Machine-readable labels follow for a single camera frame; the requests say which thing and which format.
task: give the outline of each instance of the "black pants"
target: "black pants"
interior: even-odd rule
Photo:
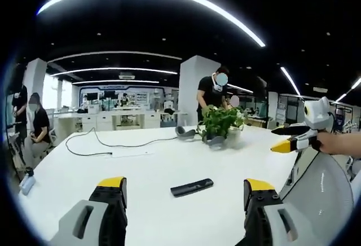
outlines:
[[[21,150],[21,144],[24,145],[24,140],[25,140],[25,138],[26,138],[27,135],[28,135],[27,123],[23,123],[23,124],[20,124],[20,125],[16,125],[16,126],[15,126],[15,132],[16,132],[16,133],[19,132],[19,136],[16,138],[15,142],[16,142],[17,147],[19,148],[20,158],[21,158],[22,162],[25,164],[23,152],[22,152],[22,150]]]
[[[202,111],[197,111],[197,114],[198,114],[198,124],[199,122],[203,122],[203,115],[202,115]]]

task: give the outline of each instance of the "black remote control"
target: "black remote control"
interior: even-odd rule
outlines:
[[[192,194],[213,186],[213,181],[209,178],[186,185],[171,188],[170,191],[174,197],[180,197],[187,194]]]

